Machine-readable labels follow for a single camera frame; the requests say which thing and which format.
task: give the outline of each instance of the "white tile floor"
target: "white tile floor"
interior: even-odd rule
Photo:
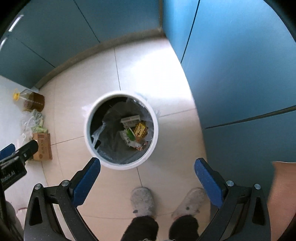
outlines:
[[[43,88],[45,126],[51,133],[52,161],[42,163],[48,185],[70,179],[91,158],[83,137],[93,102],[114,90],[143,95],[160,111],[159,138],[149,159],[127,171],[102,167],[85,203],[78,207],[100,241],[120,240],[134,217],[130,192],[146,186],[154,193],[160,230],[167,239],[170,214],[186,193],[201,184],[196,158],[205,148],[194,100],[182,67],[167,39],[135,42],[96,54],[62,72]],[[207,200],[197,215],[201,233],[209,222]]]

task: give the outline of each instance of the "white trash can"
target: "white trash can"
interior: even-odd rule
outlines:
[[[117,160],[114,160],[110,158],[109,156],[115,154],[115,153],[107,153],[106,155],[102,151],[100,151],[100,154],[98,153],[98,149],[100,148],[100,142],[98,144],[94,143],[92,135],[100,126],[103,125],[102,119],[104,118],[105,114],[112,108],[115,104],[119,102],[125,102],[127,99],[132,99],[138,102],[143,110],[148,113],[151,117],[151,120],[153,122],[153,136],[152,140],[148,141],[148,145],[146,146],[145,149],[142,151],[136,150],[136,154],[132,156],[129,160],[129,163],[124,163],[124,164],[118,164]],[[103,166],[106,166],[108,168],[114,169],[114,170],[128,170],[132,169],[134,167],[139,166],[142,164],[144,161],[148,159],[148,157],[152,154],[156,143],[158,139],[158,122],[157,122],[157,117],[150,106],[150,104],[143,99],[141,96],[127,92],[127,91],[113,91],[109,92],[102,97],[100,97],[92,106],[88,117],[86,119],[86,123],[84,126],[84,138],[85,142],[87,145],[87,148],[91,152],[91,154],[94,157],[97,157],[101,164]]]

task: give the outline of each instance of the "tile grout line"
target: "tile grout line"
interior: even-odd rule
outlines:
[[[141,187],[143,187],[142,181],[141,181],[141,178],[140,178],[140,173],[139,173],[138,167],[136,167],[136,168],[137,168],[138,176],[139,176],[139,179],[140,179]]]
[[[54,113],[55,113],[56,90],[57,90],[57,80],[54,80]],[[54,137],[55,137],[55,141],[57,141],[57,135],[56,135],[56,131],[55,131],[55,114],[54,114]],[[61,162],[59,160],[59,152],[58,152],[58,150],[57,150],[57,160],[59,162],[59,168],[61,170],[62,177],[63,177],[63,180],[64,180],[64,174],[63,174],[63,171],[62,171]]]
[[[45,176],[45,173],[44,173],[44,168],[43,168],[43,163],[42,163],[42,162],[41,162],[41,166],[42,166],[42,171],[43,171],[43,175],[44,175],[44,178],[45,178],[46,184],[47,184],[47,186],[49,187],[49,185],[48,185],[48,181],[47,181],[46,176]]]
[[[118,67],[117,67],[117,60],[116,60],[115,48],[114,48],[114,56],[115,56],[115,64],[116,64],[116,71],[117,71],[117,78],[118,78],[119,89],[121,90],[121,87],[120,87],[120,81],[119,81],[119,74],[118,74]]]
[[[88,216],[88,215],[82,215],[82,217],[89,217],[89,218],[99,218],[99,217]],[[101,219],[130,220],[130,219],[133,219],[133,218],[101,218]]]
[[[72,140],[75,140],[75,139],[78,139],[78,138],[81,138],[81,137],[75,137],[75,138],[73,138],[73,139],[69,139],[69,140],[61,141],[61,142],[58,142],[58,143],[56,143],[56,144],[60,144],[60,143],[66,142],[66,141],[72,141]]]
[[[169,214],[172,214],[172,213],[165,213],[165,214],[156,215],[155,218],[160,217],[160,216],[164,216],[164,215],[169,215]],[[100,217],[89,216],[89,215],[83,215],[83,214],[81,214],[81,216],[89,217],[89,218],[100,218]],[[103,218],[101,218],[101,219],[130,220],[130,219],[133,219],[133,218],[106,218],[106,217],[103,217]]]
[[[191,110],[196,110],[196,108],[191,108],[191,109],[188,109],[188,110],[183,110],[183,111],[179,111],[179,112],[175,112],[175,113],[171,113],[171,114],[167,114],[167,115],[161,115],[161,116],[159,116],[159,118],[169,116],[169,115],[180,114],[180,113],[184,113],[184,112],[191,111]]]

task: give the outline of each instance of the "trash can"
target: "trash can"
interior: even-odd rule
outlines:
[[[141,151],[120,139],[124,130],[121,120],[134,115],[139,115],[147,124],[147,141]],[[89,151],[103,166],[114,170],[132,169],[146,161],[156,146],[157,117],[143,97],[127,91],[109,92],[93,104],[84,126],[84,137]]]

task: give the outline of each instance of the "cardboard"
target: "cardboard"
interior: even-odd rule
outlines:
[[[52,160],[52,149],[50,147],[49,133],[34,133],[33,140],[38,143],[38,151],[33,155],[35,161]]]

